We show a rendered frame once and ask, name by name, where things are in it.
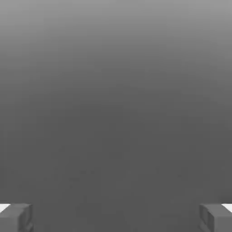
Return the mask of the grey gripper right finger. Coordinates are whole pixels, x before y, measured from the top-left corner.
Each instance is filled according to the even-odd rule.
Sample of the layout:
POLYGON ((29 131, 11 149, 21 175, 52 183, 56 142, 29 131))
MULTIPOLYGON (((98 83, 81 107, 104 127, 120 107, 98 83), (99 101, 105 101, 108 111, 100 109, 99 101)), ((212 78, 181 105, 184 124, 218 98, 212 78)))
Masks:
POLYGON ((200 204, 199 218, 202 232, 232 232, 232 203, 200 204))

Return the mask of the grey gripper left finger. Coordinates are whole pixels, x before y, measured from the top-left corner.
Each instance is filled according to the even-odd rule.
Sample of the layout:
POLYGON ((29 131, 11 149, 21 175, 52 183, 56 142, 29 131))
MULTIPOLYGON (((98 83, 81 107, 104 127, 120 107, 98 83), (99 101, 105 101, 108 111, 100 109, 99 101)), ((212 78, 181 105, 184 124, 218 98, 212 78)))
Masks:
POLYGON ((0 232, 34 232, 33 205, 0 203, 0 232))

